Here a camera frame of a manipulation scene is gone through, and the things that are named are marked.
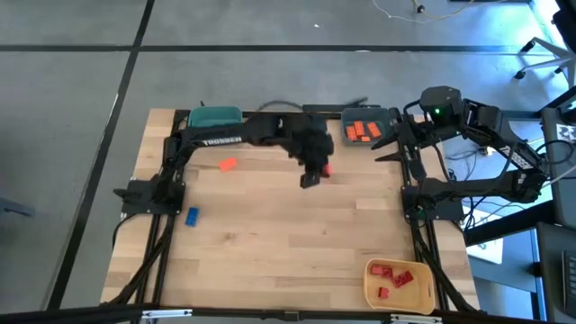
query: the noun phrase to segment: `gray floor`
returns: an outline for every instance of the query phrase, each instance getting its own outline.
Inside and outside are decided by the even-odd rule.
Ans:
[[[391,14],[413,15],[410,1],[377,3]],[[131,44],[144,4],[3,0],[0,44]],[[444,13],[461,5],[442,1],[427,7]],[[388,19],[371,1],[157,0],[144,42],[521,45],[535,35],[542,32],[525,4],[483,5],[420,25]],[[126,58],[0,54],[0,196],[39,211],[31,219],[0,218],[0,313],[37,310],[45,302]],[[450,85],[476,101],[533,111],[565,91],[565,79],[550,69],[530,72],[522,81],[512,76],[525,64],[547,59],[393,52],[140,54],[63,306],[96,305],[100,299],[121,206],[112,189],[129,180],[150,108],[193,108],[203,100],[251,110],[271,99],[329,104],[363,95],[375,104],[401,106],[428,86]],[[530,139],[537,131],[534,125],[515,127]],[[450,154],[466,145],[445,149]],[[498,157],[484,159],[489,160],[479,163],[503,165]],[[464,166],[453,168],[466,172]]]
[[[0,53],[0,196],[36,210],[0,217],[1,312],[41,306],[126,58]]]

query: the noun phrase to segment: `orange lego brick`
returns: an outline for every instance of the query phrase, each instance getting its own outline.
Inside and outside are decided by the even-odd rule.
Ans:
[[[349,140],[355,141],[358,140],[356,136],[356,131],[354,130],[354,126],[346,126],[346,135],[348,136]]]
[[[372,134],[372,137],[377,138],[382,136],[380,130],[378,129],[378,125],[376,125],[375,122],[368,122],[368,130],[370,131],[370,134]]]
[[[238,161],[236,160],[235,157],[223,159],[220,162],[220,171],[222,171],[222,172],[230,171],[231,169],[233,169],[237,165],[238,165]]]
[[[364,124],[361,121],[354,121],[356,136],[364,136]]]

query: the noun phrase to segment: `wooden tabletop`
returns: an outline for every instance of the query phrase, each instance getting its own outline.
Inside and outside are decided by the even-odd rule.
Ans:
[[[150,179],[160,166],[174,110],[152,109],[134,176]],[[196,150],[186,165],[184,212],[177,216],[161,304],[215,308],[370,311],[363,273],[373,257],[414,260],[403,219],[401,164],[374,162],[397,149],[347,147],[339,121],[328,121],[335,152],[333,175],[302,190],[303,167],[278,147],[248,144]],[[428,176],[442,177],[436,153],[422,151]],[[223,173],[219,163],[237,158]],[[200,210],[185,226],[188,208]],[[120,229],[102,301],[115,297],[142,262],[151,217]],[[475,307],[461,232],[435,221],[442,267]],[[155,270],[148,281],[150,301]]]

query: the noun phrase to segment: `chair wheel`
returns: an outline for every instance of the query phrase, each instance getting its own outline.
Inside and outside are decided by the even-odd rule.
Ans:
[[[536,45],[536,42],[531,40],[528,43],[526,43],[526,45],[524,45],[524,47],[520,50],[521,52],[528,52],[529,50],[531,50],[534,46]]]
[[[524,71],[518,71],[514,77],[515,77],[516,79],[520,80],[520,79],[523,79],[525,75],[526,75],[526,72],[524,72]]]

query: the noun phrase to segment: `black metal frame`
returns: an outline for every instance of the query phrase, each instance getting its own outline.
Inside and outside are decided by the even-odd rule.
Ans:
[[[403,320],[401,316],[409,315],[402,312],[380,311],[323,311],[323,310],[245,310],[245,309],[211,309],[211,308],[186,308],[186,307],[158,307],[153,303],[136,305],[106,305],[100,307],[87,307],[68,310],[46,310],[25,313],[13,313],[0,315],[0,321],[7,323],[22,324],[76,324],[76,323],[116,323],[127,320],[140,319],[152,311],[176,311],[182,316],[188,317],[233,317],[233,318],[256,318],[261,320],[275,319],[284,321],[298,320],[379,320],[382,323]],[[446,324],[527,324],[541,323],[531,319],[514,319],[501,316],[488,315],[480,312],[458,312],[451,310],[434,310],[430,316],[441,318]]]
[[[538,222],[555,224],[554,202],[542,202],[523,211],[517,211],[499,220],[492,220],[480,226],[475,226],[464,232],[466,246],[500,239],[524,230],[533,229]]]
[[[317,113],[317,114],[320,114],[322,116],[326,116],[328,119],[338,119],[339,120],[341,117],[340,113],[335,112],[335,110],[337,110],[337,109],[339,109],[341,111],[342,110],[341,106],[338,107],[338,106],[332,106],[332,105],[308,105],[308,106],[305,105],[304,107],[307,107],[307,109],[306,109],[307,113]],[[175,112],[175,117],[173,119],[173,125],[172,125],[171,132],[174,132],[178,129],[178,126],[180,125],[180,122],[182,121],[182,119],[179,115],[182,115],[182,113],[184,113],[184,112],[187,112],[187,111],[176,111]],[[253,114],[254,114],[254,112],[243,112],[242,116],[244,118],[247,118]],[[403,146],[400,143],[399,143],[399,151],[400,152],[403,151]],[[402,162],[400,165],[401,165],[401,169],[402,169],[403,185],[408,186],[411,184],[410,172],[408,170],[408,164]],[[178,173],[180,174],[180,178],[182,178],[183,172],[184,172],[184,168],[182,167],[178,171]],[[158,228],[159,228],[159,223],[160,223],[160,221],[159,221],[160,215],[155,214],[152,217],[153,217],[153,220],[152,220],[152,223],[150,225],[150,230],[148,233],[147,248],[146,248],[146,254],[145,254],[144,258],[146,258],[149,255],[150,250],[152,249],[152,247],[154,246],[154,243],[156,242],[156,235],[158,233]],[[161,257],[158,261],[158,272],[157,272],[157,278],[156,278],[156,283],[154,285],[154,292],[153,292],[153,297],[152,297],[152,303],[153,304],[160,304],[160,296],[161,296],[162,290],[164,288],[164,276],[166,274],[166,269],[167,269],[168,251],[170,249],[170,244],[171,244],[171,239],[172,239],[172,231],[174,229],[175,219],[176,219],[175,217],[168,217],[167,221],[166,221],[166,226],[170,227],[168,229],[168,232],[167,232],[167,234],[169,235],[169,241],[168,241],[168,244],[167,244],[165,251],[162,252]],[[419,225],[418,225],[417,220],[410,220],[409,225],[410,225],[412,234],[414,234],[414,230],[419,230]],[[426,233],[427,233],[428,246],[432,252],[432,255],[433,255],[435,261],[440,266],[440,254],[438,251],[437,237],[436,237],[436,232],[434,229],[433,221],[427,220],[425,222],[425,228],[426,228]],[[416,243],[416,240],[414,239],[414,237],[412,238],[412,241],[413,241],[413,245],[414,245],[414,253],[415,253],[416,260],[418,262],[423,262],[422,255],[419,253],[419,250],[417,249],[417,243]],[[139,302],[143,302],[143,295],[144,295],[144,292],[146,289],[147,281],[148,281],[148,276],[147,276],[147,280],[144,281],[140,285],[139,289],[137,290],[137,301],[139,301]],[[445,311],[448,310],[448,298],[447,298],[446,292],[444,291],[444,289],[441,286],[439,281],[436,281],[436,292],[437,292],[438,299],[439,299],[440,310],[445,310]]]
[[[542,110],[545,108],[556,108],[565,113],[572,103],[576,101],[576,86],[566,90],[563,94],[560,94],[556,99],[552,100],[542,109],[535,112],[519,112],[519,111],[503,111],[506,116],[511,120],[527,120],[534,121],[540,120],[542,118]]]
[[[94,157],[94,162],[91,165],[88,178],[86,179],[83,192],[81,194],[81,199],[76,207],[75,216],[73,218],[73,225],[69,232],[69,239],[67,240],[66,251],[59,263],[58,274],[53,285],[50,287],[51,292],[49,293],[49,300],[47,304],[48,310],[58,310],[62,299],[64,297],[68,279],[71,275],[73,265],[76,260],[77,252],[80,247],[80,243],[88,222],[92,204],[94,202],[96,188],[99,184],[102,172],[104,170],[104,162],[108,155],[108,150],[112,143],[113,134],[116,129],[122,106],[130,85],[131,76],[134,71],[138,55],[141,52],[199,52],[199,51],[291,51],[291,52],[335,52],[335,51],[371,51],[371,52],[454,52],[454,53],[501,53],[501,54],[515,54],[520,49],[521,46],[511,45],[511,46],[442,46],[442,45],[407,45],[407,46],[396,46],[396,45],[182,45],[182,46],[169,46],[169,45],[142,45],[144,34],[148,27],[149,19],[152,13],[155,0],[147,0],[140,23],[139,28],[136,32],[134,42],[132,44],[124,45],[65,45],[65,44],[49,44],[49,45],[39,45],[39,44],[17,44],[17,45],[1,45],[0,52],[127,52],[129,57],[126,63],[126,67],[121,76],[121,82],[118,88],[118,96],[112,107],[112,112],[110,118],[103,131],[102,140],[97,149],[97,153]],[[569,90],[567,93],[561,95],[556,100],[549,103],[547,106],[561,106],[565,102],[568,102],[571,98],[576,97],[576,88]],[[252,112],[245,112],[245,116],[249,116]],[[528,118],[535,118],[539,112],[529,113],[532,114]],[[324,112],[323,115],[329,119],[338,119],[339,114],[334,112]],[[402,169],[404,179],[410,179],[410,176],[405,173],[406,170]],[[152,216],[152,225],[150,232],[148,234],[148,243],[146,248],[146,254],[149,254],[154,242],[158,238],[158,227],[160,224],[160,215]],[[426,232],[428,236],[429,247],[433,254],[437,255],[437,243],[435,240],[434,224],[432,221],[427,221]],[[422,257],[416,252],[416,259],[418,261],[422,260]],[[162,285],[162,280],[157,278],[157,283]],[[137,301],[143,300],[146,290],[146,284],[142,284],[137,290]],[[445,304],[446,294],[438,289],[440,296],[441,306]],[[159,292],[153,293],[159,298]],[[260,317],[257,314],[259,311],[255,311],[256,317]],[[347,319],[347,315],[344,312],[338,313],[338,319]],[[366,319],[374,319],[374,317],[367,316]]]

